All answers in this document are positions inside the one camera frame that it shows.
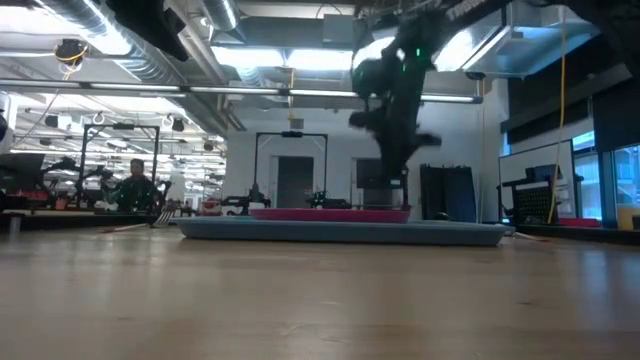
white wall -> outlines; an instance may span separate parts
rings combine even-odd
[[[409,160],[409,202],[413,207],[412,218],[420,218],[420,164],[432,166],[466,165],[473,168],[474,183],[478,174],[484,179],[484,219],[497,220],[498,156],[500,155],[500,122],[508,117],[506,82],[495,81],[493,90],[485,97],[484,105],[425,104],[418,115],[423,131],[442,136],[440,148],[419,149]],[[482,151],[481,110],[485,107],[485,151]],[[375,141],[359,131],[338,135],[329,133],[327,190],[334,198],[349,199],[351,188],[351,160],[353,158],[378,158]],[[318,144],[324,145],[321,139]],[[227,172],[223,196],[243,195],[253,183],[253,156],[255,134],[234,133],[228,138]],[[283,139],[274,136],[260,148],[258,156],[258,184],[266,193],[269,186],[269,162],[272,156],[312,156],[315,164],[315,186],[322,188],[323,150],[308,138]]]
[[[555,129],[524,141],[511,144],[511,153],[514,154],[525,150],[535,149],[540,146],[555,144],[558,142],[558,131],[558,129]],[[592,118],[567,124],[562,129],[562,141],[573,139],[574,137],[588,133],[589,131],[593,131]]]

